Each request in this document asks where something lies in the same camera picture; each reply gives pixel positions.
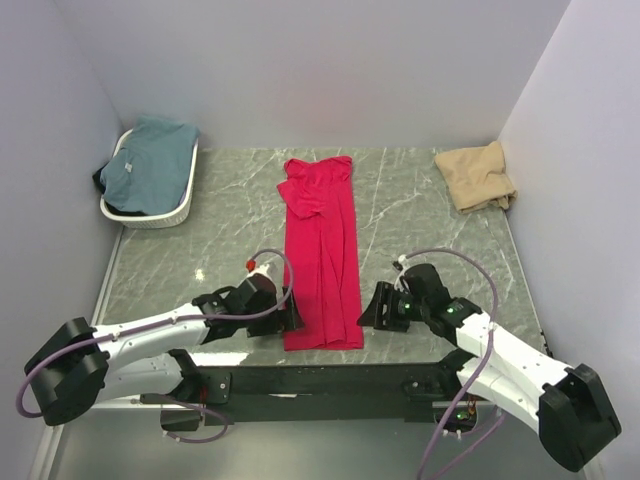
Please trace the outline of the red t shirt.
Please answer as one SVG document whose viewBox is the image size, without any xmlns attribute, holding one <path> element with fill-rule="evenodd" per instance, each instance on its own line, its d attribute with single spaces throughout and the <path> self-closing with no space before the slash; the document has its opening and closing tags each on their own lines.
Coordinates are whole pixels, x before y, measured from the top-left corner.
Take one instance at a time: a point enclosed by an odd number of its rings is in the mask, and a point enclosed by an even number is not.
<svg viewBox="0 0 640 480">
<path fill-rule="evenodd" d="M 290 159 L 278 192 L 286 206 L 284 284 L 304 327 L 284 334 L 284 349 L 354 350 L 364 345 L 353 160 Z"/>
</svg>

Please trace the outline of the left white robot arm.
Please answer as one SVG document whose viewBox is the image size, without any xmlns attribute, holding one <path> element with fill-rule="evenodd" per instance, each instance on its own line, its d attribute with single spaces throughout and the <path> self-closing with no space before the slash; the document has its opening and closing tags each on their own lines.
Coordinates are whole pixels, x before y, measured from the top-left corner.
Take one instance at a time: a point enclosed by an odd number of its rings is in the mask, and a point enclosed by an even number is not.
<svg viewBox="0 0 640 480">
<path fill-rule="evenodd" d="M 136 394 L 165 394 L 184 400 L 202 380 L 188 349 L 232 337 L 274 335 L 302 329 L 304 322 L 290 287 L 276 287 L 264 274 L 251 274 L 238 286 L 203 294 L 170 312 L 123 324 L 91 326 L 78 317 L 64 323 L 24 367 L 21 398 L 25 418 L 49 426 L 66 424 L 95 404 Z"/>
</svg>

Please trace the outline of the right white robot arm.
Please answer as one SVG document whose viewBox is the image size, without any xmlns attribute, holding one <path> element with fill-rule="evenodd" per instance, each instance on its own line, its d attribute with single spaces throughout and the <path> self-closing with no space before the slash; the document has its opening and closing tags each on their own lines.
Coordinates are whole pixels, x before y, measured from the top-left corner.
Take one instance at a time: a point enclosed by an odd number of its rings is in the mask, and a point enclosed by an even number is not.
<svg viewBox="0 0 640 480">
<path fill-rule="evenodd" d="M 622 427 L 599 375 L 541 353 L 498 325 L 463 297 L 453 297 L 431 264 L 400 271 L 395 283 L 377 283 L 360 316 L 362 327 L 405 332 L 413 322 L 449 341 L 454 351 L 426 380 L 405 390 L 431 401 L 461 388 L 529 426 L 560 466 L 577 472 L 621 434 Z"/>
</svg>

